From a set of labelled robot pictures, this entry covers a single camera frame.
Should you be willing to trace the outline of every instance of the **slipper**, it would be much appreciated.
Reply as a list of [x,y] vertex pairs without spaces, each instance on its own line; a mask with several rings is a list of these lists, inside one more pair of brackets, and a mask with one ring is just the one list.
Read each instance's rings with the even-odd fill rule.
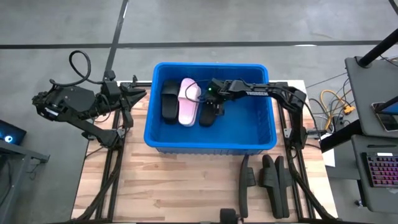
[[180,124],[190,127],[195,124],[195,118],[199,107],[198,97],[201,94],[200,87],[191,78],[184,78],[181,82],[178,102],[180,111],[178,121]]
[[162,117],[166,124],[177,123],[178,91],[180,86],[173,80],[167,80],[162,88]]
[[214,112],[214,105],[212,103],[203,103],[199,118],[199,125],[203,127],[210,127],[216,120],[216,113]]

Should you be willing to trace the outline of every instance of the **concrete floor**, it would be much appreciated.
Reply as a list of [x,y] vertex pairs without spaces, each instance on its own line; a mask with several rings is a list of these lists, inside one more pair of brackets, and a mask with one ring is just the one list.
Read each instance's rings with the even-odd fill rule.
[[[110,44],[122,1],[0,0],[0,45]],[[381,40],[397,28],[397,20],[388,0],[130,0],[119,42]],[[343,73],[346,57],[363,55],[373,47],[118,49],[113,69],[118,80],[130,80],[132,75],[151,80],[159,62],[261,63],[270,79],[301,79],[311,85]],[[35,180],[25,180],[13,223],[60,222],[70,217],[87,141],[70,125],[36,115],[31,98],[50,88],[50,78],[58,82],[78,78],[67,62],[72,50],[0,49],[0,119],[28,131],[25,146],[51,154]],[[91,57],[91,78],[99,80],[109,49],[83,50]],[[398,55],[397,47],[384,56],[392,55]],[[78,67],[84,70],[79,59]],[[345,79],[313,86],[308,95],[318,98],[324,89],[338,90]],[[97,88],[89,83],[83,86]],[[316,105],[312,108],[320,112]],[[355,120],[356,115],[347,119]],[[340,218],[373,223],[396,220],[395,215],[356,208],[355,182],[330,182]]]

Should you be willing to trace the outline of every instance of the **keyboard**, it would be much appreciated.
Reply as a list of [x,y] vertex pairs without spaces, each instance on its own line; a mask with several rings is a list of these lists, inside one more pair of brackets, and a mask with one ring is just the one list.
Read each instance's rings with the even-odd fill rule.
[[372,187],[398,188],[398,154],[363,153]]

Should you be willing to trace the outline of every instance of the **black robotic arm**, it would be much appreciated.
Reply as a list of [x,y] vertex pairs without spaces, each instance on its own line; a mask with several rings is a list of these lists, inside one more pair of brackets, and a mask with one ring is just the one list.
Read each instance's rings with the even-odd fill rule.
[[130,128],[133,126],[131,108],[146,95],[146,91],[136,88],[135,76],[132,83],[122,83],[120,86],[114,79],[113,71],[106,72],[101,91],[97,94],[76,85],[53,85],[49,91],[34,96],[32,104],[42,117],[51,121],[67,122],[83,130],[84,137],[94,136],[102,146],[115,147],[120,143],[122,133],[103,130],[87,120],[120,110],[123,126]]
[[[214,78],[208,85],[207,91],[204,95],[205,104],[208,105],[208,107],[204,108],[210,108],[209,110],[212,110],[212,113],[215,115],[222,115],[224,114],[223,103],[225,101],[236,100],[244,96],[268,96],[276,99],[278,103],[289,112],[291,117],[292,129],[285,132],[285,138],[288,139],[287,142],[289,143],[288,148],[296,150],[302,150],[304,148],[308,136],[307,130],[303,126],[303,107],[307,97],[304,92],[288,86],[285,82],[248,84],[243,80],[221,81]],[[295,168],[293,157],[291,155],[287,155],[287,162],[291,176],[299,184],[319,215],[325,220],[335,220],[335,218],[331,216],[324,207],[322,207],[320,202],[311,192],[309,186],[305,184],[299,172]],[[244,174],[246,175],[246,170],[241,168],[241,172],[242,171],[244,171]],[[239,194],[241,190],[245,191],[246,188],[239,188]],[[239,207],[247,208],[247,205],[239,205]]]

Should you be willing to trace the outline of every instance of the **wooden tabletop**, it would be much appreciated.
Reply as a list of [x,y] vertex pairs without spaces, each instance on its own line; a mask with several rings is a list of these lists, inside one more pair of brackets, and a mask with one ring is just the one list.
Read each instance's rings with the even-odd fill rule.
[[[289,81],[289,85],[305,91],[302,80]],[[221,208],[234,208],[238,212],[238,177],[243,156],[161,154],[147,146],[143,139],[150,90],[147,92],[131,111],[134,127],[126,135],[114,222],[219,222]],[[277,104],[275,101],[272,104],[278,141],[275,148],[249,158],[248,166],[254,169],[257,180],[263,154],[269,154],[273,160],[285,156]],[[107,122],[97,125],[109,129],[112,122],[113,115]],[[307,109],[303,111],[303,122],[306,128],[313,128]],[[311,139],[307,142],[318,145]],[[98,142],[92,141],[87,153],[99,147]],[[98,193],[105,157],[106,149],[102,149],[86,159],[72,218],[81,215]],[[321,151],[306,146],[303,157],[311,191],[328,212],[337,217]],[[308,217],[304,194],[299,192],[304,216]],[[297,221],[292,187],[287,189],[287,195],[290,217],[276,220],[272,216],[267,190],[249,187],[249,217],[245,221]],[[105,200],[104,216],[107,211],[108,201]]]

